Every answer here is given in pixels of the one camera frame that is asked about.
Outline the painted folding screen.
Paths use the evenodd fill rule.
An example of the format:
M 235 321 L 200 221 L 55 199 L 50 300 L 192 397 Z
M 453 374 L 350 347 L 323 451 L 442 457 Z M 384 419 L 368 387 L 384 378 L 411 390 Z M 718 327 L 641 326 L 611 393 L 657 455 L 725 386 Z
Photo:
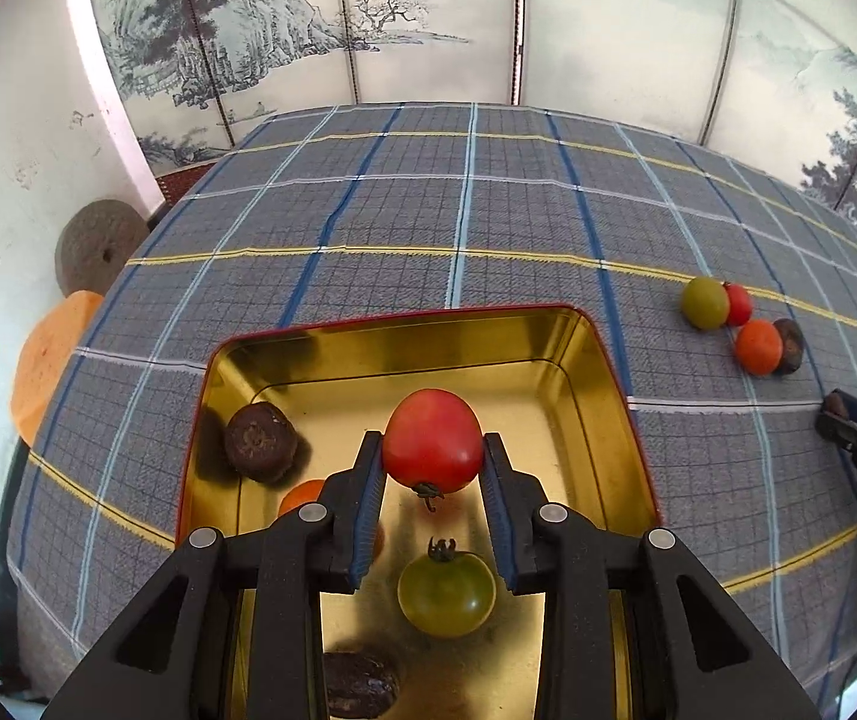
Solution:
M 857 229 L 857 0 L 92 0 L 158 174 L 269 115 L 469 101 L 640 125 L 727 154 Z

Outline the small orange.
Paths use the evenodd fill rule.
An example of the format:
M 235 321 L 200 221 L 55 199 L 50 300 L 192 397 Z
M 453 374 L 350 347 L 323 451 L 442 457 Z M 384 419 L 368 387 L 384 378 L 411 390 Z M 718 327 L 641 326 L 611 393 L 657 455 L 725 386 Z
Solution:
M 282 500 L 280 500 L 279 507 L 277 507 L 277 514 L 275 514 L 275 516 L 277 518 L 283 517 L 284 515 L 287 515 L 288 512 L 300 509 L 303 504 L 316 502 L 318 497 L 321 496 L 324 484 L 326 484 L 326 480 L 324 478 L 307 479 L 306 481 L 303 481 L 303 483 L 296 484 L 295 488 L 291 488 L 290 491 L 282 497 Z M 384 527 L 383 525 L 378 525 L 378 528 L 376 528 L 375 543 L 373 543 L 373 559 L 378 559 L 378 557 L 380 557 L 384 550 L 385 541 L 386 535 L 384 534 Z

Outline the red gold metal tin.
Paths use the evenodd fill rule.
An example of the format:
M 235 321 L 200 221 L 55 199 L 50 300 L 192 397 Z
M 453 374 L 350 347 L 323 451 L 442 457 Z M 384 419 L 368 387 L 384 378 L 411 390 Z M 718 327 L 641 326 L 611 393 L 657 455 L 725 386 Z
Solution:
M 256 532 L 387 442 L 373 564 L 321 601 L 323 642 L 401 678 L 394 718 L 527 718 L 542 613 L 498 577 L 482 439 L 596 527 L 661 515 L 599 328 L 569 305 L 458 309 L 236 337 L 212 356 L 178 505 L 179 536 Z

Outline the orange plastic stool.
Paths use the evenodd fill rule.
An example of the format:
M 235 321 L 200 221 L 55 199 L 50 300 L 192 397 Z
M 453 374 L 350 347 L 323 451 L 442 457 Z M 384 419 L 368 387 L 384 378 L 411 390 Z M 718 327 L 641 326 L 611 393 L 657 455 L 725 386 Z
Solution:
M 102 302 L 103 296 L 93 291 L 69 294 L 28 335 L 10 397 L 13 426 L 26 445 L 35 442 L 70 355 Z

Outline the dark brown dried fruit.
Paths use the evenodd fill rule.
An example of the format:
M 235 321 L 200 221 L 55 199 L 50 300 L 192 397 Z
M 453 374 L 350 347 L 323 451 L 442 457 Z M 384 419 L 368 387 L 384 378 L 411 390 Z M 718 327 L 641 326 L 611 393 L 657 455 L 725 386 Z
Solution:
M 284 411 L 267 401 L 236 411 L 223 434 L 231 466 L 259 483 L 277 483 L 290 470 L 298 450 L 298 434 Z

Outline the grey millstone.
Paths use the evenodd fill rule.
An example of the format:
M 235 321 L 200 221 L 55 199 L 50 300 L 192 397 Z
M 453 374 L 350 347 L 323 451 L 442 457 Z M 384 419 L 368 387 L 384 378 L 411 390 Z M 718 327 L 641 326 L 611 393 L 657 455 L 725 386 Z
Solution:
M 64 226 L 54 250 L 61 293 L 92 291 L 104 296 L 147 236 L 147 221 L 126 202 L 88 203 Z

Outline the orange tangerine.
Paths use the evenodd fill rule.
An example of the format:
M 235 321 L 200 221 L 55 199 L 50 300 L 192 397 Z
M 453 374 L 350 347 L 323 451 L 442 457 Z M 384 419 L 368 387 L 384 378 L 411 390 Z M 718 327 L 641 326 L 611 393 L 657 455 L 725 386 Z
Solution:
M 751 376 L 770 376 L 780 366 L 783 339 L 768 320 L 752 319 L 737 333 L 734 358 Z

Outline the dark brown mangosteen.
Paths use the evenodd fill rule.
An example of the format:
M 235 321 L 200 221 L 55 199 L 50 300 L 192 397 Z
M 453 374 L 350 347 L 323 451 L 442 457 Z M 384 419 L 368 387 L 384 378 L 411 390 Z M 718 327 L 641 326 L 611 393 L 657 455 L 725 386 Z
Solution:
M 780 335 L 781 356 L 778 366 L 776 366 L 776 374 L 780 376 L 789 376 L 801 369 L 805 355 L 805 338 L 798 322 L 787 317 L 781 317 L 773 322 L 776 332 Z

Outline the large red tomato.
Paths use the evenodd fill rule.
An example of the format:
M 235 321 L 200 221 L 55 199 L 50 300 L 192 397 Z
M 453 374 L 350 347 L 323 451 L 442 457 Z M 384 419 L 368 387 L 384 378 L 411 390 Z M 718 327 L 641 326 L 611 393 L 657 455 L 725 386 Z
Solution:
M 433 494 L 453 494 L 482 468 L 483 437 L 471 406 L 448 390 L 407 395 L 384 431 L 383 465 L 396 483 Z

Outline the yellow green tomato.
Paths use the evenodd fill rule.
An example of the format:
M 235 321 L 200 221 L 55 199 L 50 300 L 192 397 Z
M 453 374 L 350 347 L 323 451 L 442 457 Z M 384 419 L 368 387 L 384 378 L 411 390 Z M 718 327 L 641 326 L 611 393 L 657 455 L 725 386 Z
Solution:
M 714 278 L 691 278 L 680 296 L 680 312 L 696 330 L 718 330 L 727 322 L 729 316 L 729 296 L 726 288 Z

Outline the grey plaid tablecloth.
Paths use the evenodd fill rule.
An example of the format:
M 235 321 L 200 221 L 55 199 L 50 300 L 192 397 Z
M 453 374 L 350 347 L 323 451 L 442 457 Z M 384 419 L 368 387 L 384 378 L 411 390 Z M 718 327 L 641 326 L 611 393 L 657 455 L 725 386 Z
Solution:
M 691 327 L 691 278 L 787 317 L 789 376 Z M 469 104 L 279 115 L 189 190 L 70 355 L 8 530 L 20 663 L 53 695 L 173 548 L 205 364 L 243 333 L 570 304 L 602 333 L 661 511 L 820 710 L 857 655 L 857 494 L 815 434 L 857 394 L 857 229 L 726 156 L 628 125 Z

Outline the dark brown round fruit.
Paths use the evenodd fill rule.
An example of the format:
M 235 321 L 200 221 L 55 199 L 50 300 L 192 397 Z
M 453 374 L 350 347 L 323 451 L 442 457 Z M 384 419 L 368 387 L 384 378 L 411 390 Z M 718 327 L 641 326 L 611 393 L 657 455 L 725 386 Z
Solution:
M 401 677 L 394 665 L 371 653 L 327 652 L 324 679 L 330 717 L 378 718 L 401 695 Z

